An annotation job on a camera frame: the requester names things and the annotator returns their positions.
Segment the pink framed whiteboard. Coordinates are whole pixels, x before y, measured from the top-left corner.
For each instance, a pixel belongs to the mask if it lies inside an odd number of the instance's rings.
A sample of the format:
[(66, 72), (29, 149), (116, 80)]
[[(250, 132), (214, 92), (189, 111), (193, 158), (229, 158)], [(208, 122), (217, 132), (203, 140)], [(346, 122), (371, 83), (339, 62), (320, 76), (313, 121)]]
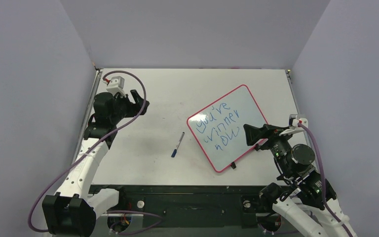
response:
[(213, 169), (223, 172), (252, 150), (243, 126), (267, 123), (249, 87), (238, 86), (188, 117), (187, 126)]

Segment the white whiteboard marker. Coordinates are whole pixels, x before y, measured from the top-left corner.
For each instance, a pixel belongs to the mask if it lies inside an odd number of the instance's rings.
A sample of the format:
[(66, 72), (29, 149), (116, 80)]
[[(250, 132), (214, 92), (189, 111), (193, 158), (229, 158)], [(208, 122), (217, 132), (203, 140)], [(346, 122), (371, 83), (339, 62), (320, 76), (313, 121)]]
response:
[(178, 140), (178, 143), (177, 143), (176, 147), (174, 148), (174, 149), (177, 149), (177, 151), (178, 151), (179, 146), (180, 146), (180, 144), (181, 144), (181, 142), (183, 140), (184, 135), (185, 135), (185, 132), (182, 132), (182, 134), (181, 134), (181, 136), (180, 136), (180, 138)]

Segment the blue marker cap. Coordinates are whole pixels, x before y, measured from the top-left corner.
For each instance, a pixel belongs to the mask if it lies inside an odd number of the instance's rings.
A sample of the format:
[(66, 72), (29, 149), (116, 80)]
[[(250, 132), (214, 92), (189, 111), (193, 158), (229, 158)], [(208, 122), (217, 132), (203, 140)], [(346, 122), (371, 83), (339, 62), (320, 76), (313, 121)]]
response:
[(177, 149), (174, 149), (174, 151), (173, 151), (171, 157), (174, 158), (174, 157), (176, 156), (176, 153), (177, 153)]

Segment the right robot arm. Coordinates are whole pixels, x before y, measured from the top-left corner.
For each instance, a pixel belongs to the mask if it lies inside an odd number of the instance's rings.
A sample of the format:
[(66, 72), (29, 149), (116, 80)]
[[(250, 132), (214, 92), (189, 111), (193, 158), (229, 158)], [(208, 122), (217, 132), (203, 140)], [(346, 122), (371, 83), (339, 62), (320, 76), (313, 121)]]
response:
[(264, 124), (243, 126), (247, 145), (271, 151), (283, 189), (271, 183), (259, 192), (259, 206), (279, 214), (304, 237), (355, 237), (349, 217), (325, 178), (317, 142), (304, 118), (287, 127)]

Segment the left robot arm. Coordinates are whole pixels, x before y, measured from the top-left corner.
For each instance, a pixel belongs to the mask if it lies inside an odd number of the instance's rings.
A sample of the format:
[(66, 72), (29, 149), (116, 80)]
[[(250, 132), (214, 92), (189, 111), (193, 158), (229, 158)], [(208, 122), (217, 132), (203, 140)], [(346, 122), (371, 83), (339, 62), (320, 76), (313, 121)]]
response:
[(134, 121), (144, 115), (149, 106), (146, 96), (137, 90), (128, 94), (102, 92), (94, 97), (94, 114), (85, 129), (81, 148), (65, 179), (53, 195), (46, 195), (42, 210), (47, 232), (52, 235), (89, 237), (97, 219), (110, 208), (122, 212), (127, 198), (118, 190), (105, 188), (92, 197), (89, 190), (96, 171), (117, 135), (117, 124), (124, 118)]

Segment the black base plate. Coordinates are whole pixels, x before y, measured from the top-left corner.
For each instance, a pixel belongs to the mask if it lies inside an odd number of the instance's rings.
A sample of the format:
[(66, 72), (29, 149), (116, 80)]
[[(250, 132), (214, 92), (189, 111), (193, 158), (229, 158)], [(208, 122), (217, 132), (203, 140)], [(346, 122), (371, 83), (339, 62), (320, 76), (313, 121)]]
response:
[(288, 221), (270, 214), (259, 200), (263, 186), (161, 186), (92, 185), (90, 194), (103, 189), (119, 191), (119, 203), (112, 210), (128, 214), (104, 214), (100, 220), (118, 232), (131, 224), (159, 228), (267, 227), (282, 232)]

